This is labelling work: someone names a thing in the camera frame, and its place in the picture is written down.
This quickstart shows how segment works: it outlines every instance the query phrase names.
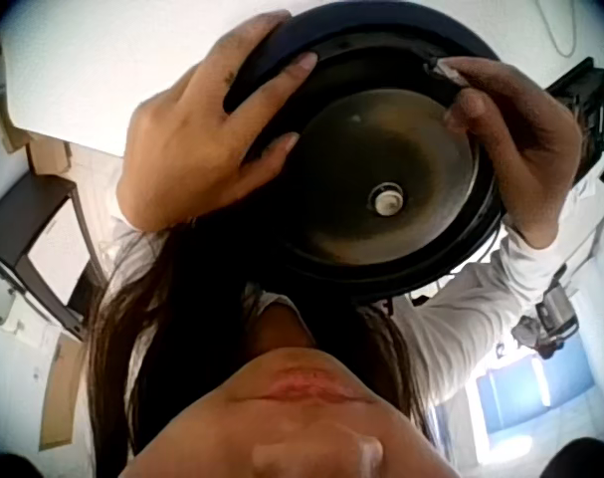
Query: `metal disc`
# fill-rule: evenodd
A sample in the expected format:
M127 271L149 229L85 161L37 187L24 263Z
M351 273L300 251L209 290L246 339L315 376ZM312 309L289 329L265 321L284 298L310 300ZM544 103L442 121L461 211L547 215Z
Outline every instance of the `metal disc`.
M441 234L468 198L477 163L445 109L405 90L371 90L321 111L281 183L290 246L320 261L404 257Z

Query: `long hair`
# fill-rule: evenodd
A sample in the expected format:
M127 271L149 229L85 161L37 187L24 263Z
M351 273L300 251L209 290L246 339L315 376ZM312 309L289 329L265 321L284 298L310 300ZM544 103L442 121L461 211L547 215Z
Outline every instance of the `long hair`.
M224 212L173 227L150 268L98 297L89 339L88 391L97 476L117 476L189 404L247 359L246 286L259 276L251 231ZM317 290L287 294L319 349L333 355L430 437L408 351L381 309ZM136 339L154 329L127 395Z

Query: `white shirt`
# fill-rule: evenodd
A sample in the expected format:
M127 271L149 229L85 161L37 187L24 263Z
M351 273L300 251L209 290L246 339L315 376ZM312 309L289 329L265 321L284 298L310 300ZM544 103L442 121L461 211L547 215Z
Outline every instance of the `white shirt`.
M135 236L110 189L107 208L114 221L114 254L122 249L124 237ZM395 298L392 319L410 348L418 347L425 369L417 370L427 380L427 398L440 403L465 385L475 366L517 324L522 313L538 303L551 278L564 262L555 252L555 242L543 250L532 249L504 220L507 236L489 263L466 265L434 298L414 307L404 296ZM137 241L127 250L121 266L142 274L150 266L162 243L160 236ZM265 293L258 309L272 302L290 304L288 298ZM128 394L137 377L142 358L155 330L138 338L129 364Z

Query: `hand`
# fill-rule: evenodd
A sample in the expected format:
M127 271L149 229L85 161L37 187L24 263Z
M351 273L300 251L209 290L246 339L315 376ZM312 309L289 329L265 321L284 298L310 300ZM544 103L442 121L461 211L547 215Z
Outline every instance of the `hand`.
M225 35L172 88L140 105L131 119L117 198L134 227L159 231L227 206L276 177L299 135L275 139L261 157L247 150L316 63L306 53L234 112L222 107L251 51L289 12L259 15Z
M446 114L485 147L514 227L533 248L549 246L580 160L573 114L516 68L481 58L446 58L472 88Z

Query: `mouth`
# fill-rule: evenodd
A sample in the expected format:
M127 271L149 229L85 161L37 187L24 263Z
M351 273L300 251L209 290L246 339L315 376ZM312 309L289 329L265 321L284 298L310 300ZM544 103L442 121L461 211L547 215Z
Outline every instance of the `mouth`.
M266 392L253 399L282 402L309 399L327 403L373 402L334 373L307 367L291 367L278 371Z

